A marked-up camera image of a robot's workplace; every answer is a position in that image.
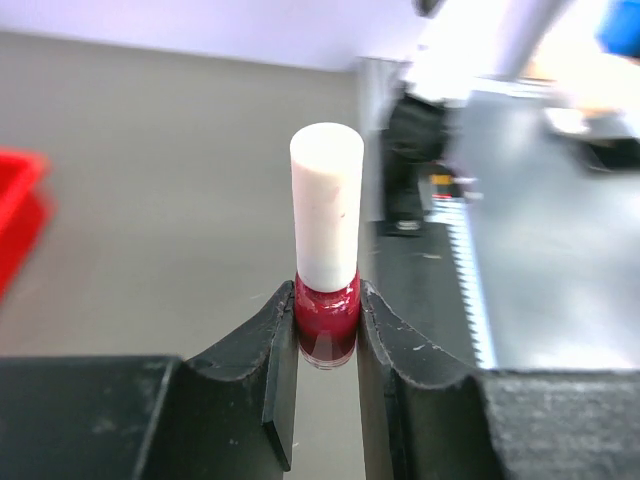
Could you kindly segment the red nail polish bottle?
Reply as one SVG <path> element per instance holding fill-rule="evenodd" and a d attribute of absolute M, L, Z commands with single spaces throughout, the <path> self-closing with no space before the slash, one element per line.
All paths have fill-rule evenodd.
<path fill-rule="evenodd" d="M 343 289 L 318 292 L 295 277 L 294 318 L 304 358 L 321 370 L 344 365 L 355 345 L 361 311 L 359 272 Z"/>

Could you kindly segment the white nail polish brush cap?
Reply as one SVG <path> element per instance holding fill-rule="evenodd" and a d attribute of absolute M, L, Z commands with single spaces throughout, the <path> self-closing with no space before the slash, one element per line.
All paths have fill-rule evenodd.
<path fill-rule="evenodd" d="M 297 274 L 314 291 L 344 289 L 357 270 L 364 141 L 331 122 L 290 141 Z"/>

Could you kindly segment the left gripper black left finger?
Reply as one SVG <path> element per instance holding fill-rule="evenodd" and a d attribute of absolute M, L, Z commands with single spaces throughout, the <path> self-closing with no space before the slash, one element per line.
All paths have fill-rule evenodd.
<path fill-rule="evenodd" d="M 176 356 L 5 357 L 5 479 L 279 479 L 291 467 L 291 282 L 211 347 Z"/>

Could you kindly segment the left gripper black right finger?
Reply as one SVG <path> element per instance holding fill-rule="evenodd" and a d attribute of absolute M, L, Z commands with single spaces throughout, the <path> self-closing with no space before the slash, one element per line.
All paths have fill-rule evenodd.
<path fill-rule="evenodd" d="M 635 371 L 472 367 L 361 285 L 357 347 L 371 479 L 635 479 Z"/>

